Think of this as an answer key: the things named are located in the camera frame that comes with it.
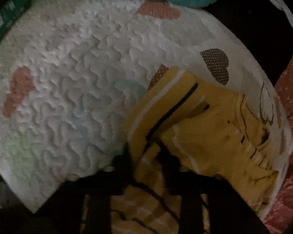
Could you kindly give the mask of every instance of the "quilted fabric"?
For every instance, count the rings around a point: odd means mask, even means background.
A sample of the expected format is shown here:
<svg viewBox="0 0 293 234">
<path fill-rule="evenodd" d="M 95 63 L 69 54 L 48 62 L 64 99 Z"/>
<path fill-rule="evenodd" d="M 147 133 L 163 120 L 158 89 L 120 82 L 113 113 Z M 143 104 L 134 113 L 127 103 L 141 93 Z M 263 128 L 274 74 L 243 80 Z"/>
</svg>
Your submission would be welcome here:
<svg viewBox="0 0 293 234">
<path fill-rule="evenodd" d="M 163 17 L 167 11 L 174 17 Z M 248 95 L 271 133 L 280 172 L 261 217 L 267 214 L 293 150 L 273 86 L 204 10 L 142 0 L 33 0 L 1 42 L 0 173 L 26 207 L 35 212 L 61 182 L 94 174 L 121 153 L 122 121 L 161 65 Z M 10 109 L 9 96 L 16 100 Z"/>
</svg>

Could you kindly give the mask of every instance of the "black stripe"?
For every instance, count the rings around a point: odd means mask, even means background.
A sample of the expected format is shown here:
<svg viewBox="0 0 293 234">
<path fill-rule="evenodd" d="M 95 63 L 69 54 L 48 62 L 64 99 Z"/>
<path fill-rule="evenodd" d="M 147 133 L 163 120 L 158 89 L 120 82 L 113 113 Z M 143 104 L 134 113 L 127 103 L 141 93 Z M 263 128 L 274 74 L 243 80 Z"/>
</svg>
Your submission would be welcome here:
<svg viewBox="0 0 293 234">
<path fill-rule="evenodd" d="M 248 109 L 248 111 L 251 113 L 251 115 L 253 115 L 253 117 L 255 118 L 255 119 L 257 119 L 257 117 L 252 113 L 252 111 L 249 109 L 249 107 L 248 107 L 248 105 L 245 103 L 245 106 L 247 107 L 247 109 Z"/>
<path fill-rule="evenodd" d="M 179 223 L 179 217 L 177 216 L 177 214 L 167 206 L 164 199 L 161 196 L 159 196 L 152 188 L 150 188 L 146 184 L 143 184 L 137 181 L 133 182 L 131 185 L 151 195 L 154 199 L 156 199 L 162 205 L 163 209 L 167 211 L 171 215 L 171 217 L 174 218 Z"/>
<path fill-rule="evenodd" d="M 245 135 L 243 135 L 242 139 L 241 139 L 241 144 L 244 142 L 245 140 Z"/>
<path fill-rule="evenodd" d="M 244 95 L 243 95 L 243 99 L 242 99 L 242 101 L 241 101 L 241 105 L 240 105 L 240 113 L 241 113 L 241 117 L 242 117 L 242 119 L 243 119 L 243 122 L 244 122 L 244 127 L 245 127 L 245 134 L 246 134 L 246 137 L 248 138 L 248 135 L 247 135 L 247 128 L 246 128 L 246 122 L 245 122 L 245 119 L 244 119 L 244 117 L 243 117 L 243 115 L 242 115 L 242 104 L 243 104 L 243 101 L 244 101 Z"/>
<path fill-rule="evenodd" d="M 152 143 L 151 141 L 147 141 L 146 145 L 144 146 L 144 149 L 143 149 L 143 155 L 147 152 L 147 150 L 152 146 Z"/>
<path fill-rule="evenodd" d="M 251 155 L 250 159 L 252 159 L 254 157 L 256 151 L 257 151 L 257 149 L 255 149 L 255 151 L 254 151 L 253 155 Z"/>
<path fill-rule="evenodd" d="M 206 110 L 208 110 L 208 109 L 209 109 L 209 104 L 207 104 L 207 106 L 204 107 L 203 111 L 206 111 Z"/>
<path fill-rule="evenodd" d="M 166 147 L 166 145 L 159 139 L 156 139 L 155 140 L 155 143 L 160 147 L 161 151 L 164 151 L 164 152 L 169 152 L 168 148 Z M 199 196 L 199 199 L 201 200 L 201 204 L 207 209 L 209 210 L 209 207 L 208 207 L 208 204 L 202 199 L 201 196 Z"/>
<path fill-rule="evenodd" d="M 266 156 L 263 157 L 263 160 L 259 163 L 258 166 L 260 166 L 260 165 L 264 162 L 265 157 L 266 157 Z"/>
<path fill-rule="evenodd" d="M 141 221 L 141 220 L 138 219 L 138 218 L 130 218 L 130 219 L 128 219 L 128 218 L 125 216 L 124 212 L 122 212 L 122 211 L 115 210 L 115 209 L 111 209 L 111 211 L 112 211 L 112 212 L 116 212 L 116 213 L 119 215 L 120 219 L 122 219 L 123 221 L 133 221 L 133 222 L 136 222 L 136 223 L 138 223 L 141 227 L 143 227 L 143 228 L 145 228 L 145 229 L 148 229 L 149 231 L 153 232 L 154 234 L 160 234 L 159 232 L 157 232 L 157 231 L 156 231 L 155 229 L 153 229 L 152 227 L 146 226 L 146 225 L 144 224 L 144 222 Z"/>
<path fill-rule="evenodd" d="M 198 88 L 198 83 L 195 83 L 192 88 L 189 90 L 189 92 L 176 104 L 174 105 L 166 114 L 164 114 L 158 122 L 154 125 L 154 127 L 151 128 L 149 133 L 146 136 L 146 140 L 149 141 L 153 134 L 158 130 L 158 128 L 164 123 L 165 120 L 167 120 L 173 113 L 176 111 L 192 94 L 193 92 Z"/>
<path fill-rule="evenodd" d="M 266 144 L 264 147 L 262 147 L 261 149 L 259 149 L 258 151 L 261 152 L 264 148 L 266 148 L 268 146 L 268 144 Z"/>
</svg>

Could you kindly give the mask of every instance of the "red fabric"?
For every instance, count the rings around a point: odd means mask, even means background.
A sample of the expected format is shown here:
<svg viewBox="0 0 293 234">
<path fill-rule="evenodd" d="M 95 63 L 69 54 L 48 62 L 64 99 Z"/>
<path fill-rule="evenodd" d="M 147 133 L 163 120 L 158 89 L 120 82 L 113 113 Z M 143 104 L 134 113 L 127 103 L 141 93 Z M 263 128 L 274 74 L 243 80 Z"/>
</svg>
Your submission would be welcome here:
<svg viewBox="0 0 293 234">
<path fill-rule="evenodd" d="M 293 135 L 293 57 L 279 78 L 275 89 L 287 113 Z M 286 180 L 272 210 L 264 220 L 272 234 L 281 234 L 293 220 L 293 153 Z"/>
</svg>

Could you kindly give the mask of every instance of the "brown polka dot heart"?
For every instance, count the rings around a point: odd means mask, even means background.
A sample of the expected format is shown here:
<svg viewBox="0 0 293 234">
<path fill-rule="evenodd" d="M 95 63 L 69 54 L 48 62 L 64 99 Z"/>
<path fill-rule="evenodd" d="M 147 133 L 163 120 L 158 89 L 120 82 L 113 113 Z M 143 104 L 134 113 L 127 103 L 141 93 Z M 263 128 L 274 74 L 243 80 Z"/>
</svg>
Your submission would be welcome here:
<svg viewBox="0 0 293 234">
<path fill-rule="evenodd" d="M 201 56 L 216 81 L 226 85 L 229 81 L 229 73 L 227 70 L 229 59 L 225 52 L 218 48 L 208 49 L 201 52 Z"/>
<path fill-rule="evenodd" d="M 150 90 L 157 84 L 157 82 L 163 77 L 163 75 L 167 72 L 167 70 L 169 70 L 169 68 L 166 67 L 165 65 L 162 64 L 160 66 L 160 68 L 157 70 L 155 75 L 152 77 L 148 90 Z"/>
</svg>

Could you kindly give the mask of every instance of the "mustard yellow cloth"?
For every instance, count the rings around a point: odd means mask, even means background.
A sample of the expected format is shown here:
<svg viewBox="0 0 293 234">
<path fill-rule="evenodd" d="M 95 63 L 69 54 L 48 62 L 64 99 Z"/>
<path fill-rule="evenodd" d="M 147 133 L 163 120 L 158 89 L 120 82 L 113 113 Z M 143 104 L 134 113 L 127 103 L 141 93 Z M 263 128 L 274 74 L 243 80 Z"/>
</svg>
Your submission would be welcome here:
<svg viewBox="0 0 293 234">
<path fill-rule="evenodd" d="M 165 190 L 159 142 L 195 173 L 224 177 L 254 211 L 274 189 L 278 172 L 269 162 L 269 132 L 246 97 L 178 67 L 140 100 L 125 132 L 136 184 L 112 197 L 113 233 L 178 233 L 181 200 Z"/>
</svg>

